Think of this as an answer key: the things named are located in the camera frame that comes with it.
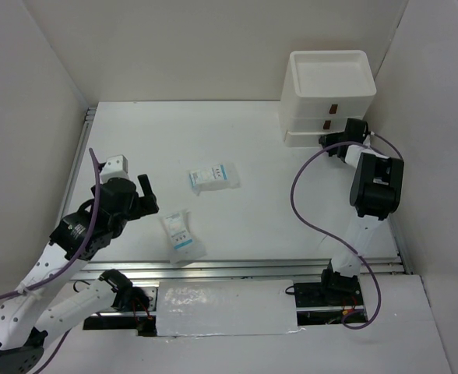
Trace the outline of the white drawer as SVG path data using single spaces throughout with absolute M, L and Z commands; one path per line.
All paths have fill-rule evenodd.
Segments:
M 343 130 L 346 123 L 347 118 L 280 118 L 280 125 L 284 132 L 323 132 Z
M 321 147 L 319 139 L 322 136 L 336 134 L 336 132 L 286 132 L 284 144 L 294 148 L 317 148 Z

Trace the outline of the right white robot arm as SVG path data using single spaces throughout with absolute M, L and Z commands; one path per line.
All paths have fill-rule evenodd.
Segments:
M 400 205 L 404 162 L 400 154 L 388 157 L 371 148 L 374 133 L 368 123 L 349 118 L 344 131 L 319 138 L 319 144 L 355 169 L 349 203 L 354 214 L 344 241 L 347 250 L 336 254 L 322 272 L 319 297 L 335 305 L 358 287 L 362 261 L 375 230 Z

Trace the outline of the cotton pad packet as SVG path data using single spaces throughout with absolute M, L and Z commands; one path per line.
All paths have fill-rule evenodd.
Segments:
M 188 210 L 179 210 L 160 219 L 169 243 L 167 257 L 171 264 L 193 263 L 206 255 L 205 245 L 190 231 L 188 214 Z
M 240 186 L 240 178 L 231 162 L 191 170 L 188 172 L 188 179 L 197 196 L 201 192 L 236 189 Z

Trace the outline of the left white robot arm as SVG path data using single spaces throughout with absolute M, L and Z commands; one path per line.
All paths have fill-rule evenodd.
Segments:
M 159 211 L 147 175 L 134 183 L 111 178 L 92 187 L 89 199 L 63 217 L 41 257 L 0 305 L 0 373 L 28 373 L 44 351 L 88 316 L 104 309 L 146 311 L 150 298 L 119 270 L 104 271 L 79 293 L 54 304 L 61 289 L 93 256 L 109 246 L 129 221 Z

